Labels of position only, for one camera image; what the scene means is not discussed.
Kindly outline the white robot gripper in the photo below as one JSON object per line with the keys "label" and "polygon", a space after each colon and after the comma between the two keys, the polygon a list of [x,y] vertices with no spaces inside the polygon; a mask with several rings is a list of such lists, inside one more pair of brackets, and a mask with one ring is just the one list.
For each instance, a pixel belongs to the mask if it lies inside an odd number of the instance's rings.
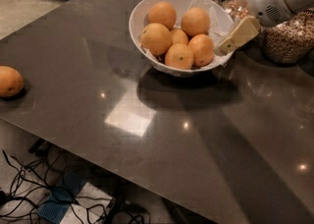
{"label": "white robot gripper", "polygon": [[229,33],[214,47],[214,52],[218,56],[228,55],[241,48],[259,34],[261,26],[274,27],[294,16],[287,0],[235,0],[235,2],[242,7],[247,5],[246,9],[252,16],[235,21]]}

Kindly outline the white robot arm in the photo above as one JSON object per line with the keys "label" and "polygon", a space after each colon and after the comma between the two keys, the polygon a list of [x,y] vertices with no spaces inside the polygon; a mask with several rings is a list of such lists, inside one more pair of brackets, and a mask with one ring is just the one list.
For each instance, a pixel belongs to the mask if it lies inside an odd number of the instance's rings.
{"label": "white robot arm", "polygon": [[271,28],[291,20],[314,6],[314,0],[248,0],[248,15],[237,20],[229,33],[215,45],[214,52],[225,56],[256,37],[261,28]]}

